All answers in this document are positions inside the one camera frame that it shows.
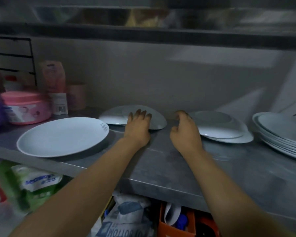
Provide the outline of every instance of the upper metal shelf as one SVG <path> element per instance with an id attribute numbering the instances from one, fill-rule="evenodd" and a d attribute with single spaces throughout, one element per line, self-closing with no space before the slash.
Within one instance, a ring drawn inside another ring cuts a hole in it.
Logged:
<path id="1" fill-rule="evenodd" d="M 296 50 L 296 0 L 0 0 L 0 34 Z"/>

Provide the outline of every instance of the hand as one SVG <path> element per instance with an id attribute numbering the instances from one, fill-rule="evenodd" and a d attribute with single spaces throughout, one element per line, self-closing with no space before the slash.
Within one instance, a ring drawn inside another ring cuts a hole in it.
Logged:
<path id="1" fill-rule="evenodd" d="M 150 140 L 148 130 L 152 115 L 146 115 L 146 113 L 146 111 L 142 112 L 140 109 L 136 111 L 134 116 L 130 113 L 125 127 L 124 137 L 137 143 L 139 148 L 147 145 Z"/>
<path id="2" fill-rule="evenodd" d="M 195 122 L 185 111 L 177 111 L 176 114 L 180 123 L 178 127 L 172 127 L 170 133 L 174 147 L 184 158 L 202 154 L 204 152 L 202 140 Z"/>

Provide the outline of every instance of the forearm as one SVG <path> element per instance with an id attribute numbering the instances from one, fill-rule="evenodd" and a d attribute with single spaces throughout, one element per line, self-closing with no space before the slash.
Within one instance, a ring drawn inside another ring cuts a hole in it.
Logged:
<path id="1" fill-rule="evenodd" d="M 10 237 L 86 236 L 138 149 L 132 140 L 120 139 L 91 167 L 26 218 Z"/>
<path id="2" fill-rule="evenodd" d="M 222 236 L 287 236 L 205 151 L 185 156 Z"/>

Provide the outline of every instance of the pink jar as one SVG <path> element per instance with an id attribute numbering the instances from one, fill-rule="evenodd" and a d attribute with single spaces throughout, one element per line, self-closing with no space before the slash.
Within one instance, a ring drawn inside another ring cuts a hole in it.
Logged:
<path id="1" fill-rule="evenodd" d="M 5 112 L 11 124 L 27 125 L 51 117 L 50 103 L 38 92 L 9 91 L 1 94 Z"/>

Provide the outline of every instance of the stainless steel surface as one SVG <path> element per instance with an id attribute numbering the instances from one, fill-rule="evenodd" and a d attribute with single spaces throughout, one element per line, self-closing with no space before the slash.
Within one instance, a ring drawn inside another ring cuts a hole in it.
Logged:
<path id="1" fill-rule="evenodd" d="M 0 0 L 0 34 L 296 50 L 296 0 Z"/>
<path id="2" fill-rule="evenodd" d="M 88 108 L 70 114 L 97 117 L 101 111 Z M 190 168 L 175 150 L 169 133 L 176 121 L 151 132 L 149 145 L 139 151 L 121 178 L 118 189 L 164 201 L 179 203 L 194 209 L 208 211 Z M 16 141 L 25 131 L 34 127 L 5 126 L 0 128 L 0 158 L 75 177 L 94 163 L 123 136 L 124 127 L 110 126 L 110 133 L 99 145 L 70 156 L 36 158 L 20 153 Z M 204 148 L 217 164 L 262 209 L 296 231 L 296 160 L 283 155 L 259 141 L 248 144 L 224 144 L 203 138 Z"/>

